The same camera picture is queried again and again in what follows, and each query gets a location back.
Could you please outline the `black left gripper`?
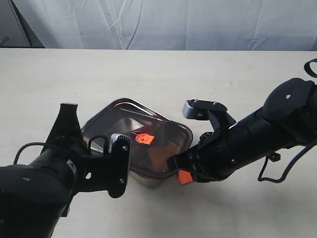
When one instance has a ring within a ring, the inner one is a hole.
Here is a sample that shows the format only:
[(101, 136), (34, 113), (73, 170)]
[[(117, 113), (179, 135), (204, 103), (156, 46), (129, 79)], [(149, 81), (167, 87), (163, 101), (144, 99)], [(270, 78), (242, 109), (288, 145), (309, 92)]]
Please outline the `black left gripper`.
[(109, 171), (113, 168), (112, 153), (109, 152), (108, 139), (102, 138), (104, 147), (102, 153), (94, 153), (92, 141), (84, 141), (77, 117), (77, 104), (62, 103), (57, 118), (43, 146), (42, 153), (52, 149), (70, 159), (69, 165), (75, 171), (72, 193), (103, 191), (114, 184), (114, 175)]

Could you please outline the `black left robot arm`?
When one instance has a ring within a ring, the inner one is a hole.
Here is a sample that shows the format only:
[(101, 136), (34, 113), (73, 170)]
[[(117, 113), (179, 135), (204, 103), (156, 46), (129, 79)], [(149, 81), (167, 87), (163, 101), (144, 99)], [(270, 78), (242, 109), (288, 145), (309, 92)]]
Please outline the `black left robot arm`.
[(17, 160), (0, 169), (0, 235), (3, 238), (49, 238), (80, 192), (125, 191), (130, 142), (104, 141), (95, 154), (85, 142), (77, 105), (62, 103), (42, 151), (28, 165)]

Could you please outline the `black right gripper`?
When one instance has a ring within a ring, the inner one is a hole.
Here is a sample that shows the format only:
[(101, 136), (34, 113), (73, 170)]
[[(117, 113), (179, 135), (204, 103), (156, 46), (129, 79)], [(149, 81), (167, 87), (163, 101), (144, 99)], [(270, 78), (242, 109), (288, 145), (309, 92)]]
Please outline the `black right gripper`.
[(238, 132), (203, 134), (197, 145), (166, 160), (180, 185), (223, 181), (238, 170)]

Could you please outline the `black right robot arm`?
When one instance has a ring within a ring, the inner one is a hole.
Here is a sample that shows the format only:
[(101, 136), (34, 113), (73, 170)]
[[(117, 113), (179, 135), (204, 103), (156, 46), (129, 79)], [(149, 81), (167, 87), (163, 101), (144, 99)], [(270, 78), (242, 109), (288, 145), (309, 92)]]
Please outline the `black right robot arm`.
[(264, 105), (240, 121), (219, 102), (188, 100), (187, 119), (207, 120), (213, 130), (197, 145), (171, 156), (171, 172), (187, 171), (195, 182), (222, 181), (261, 158), (279, 160), (276, 152), (295, 146), (309, 149), (317, 143), (317, 86), (292, 78), (276, 87)]

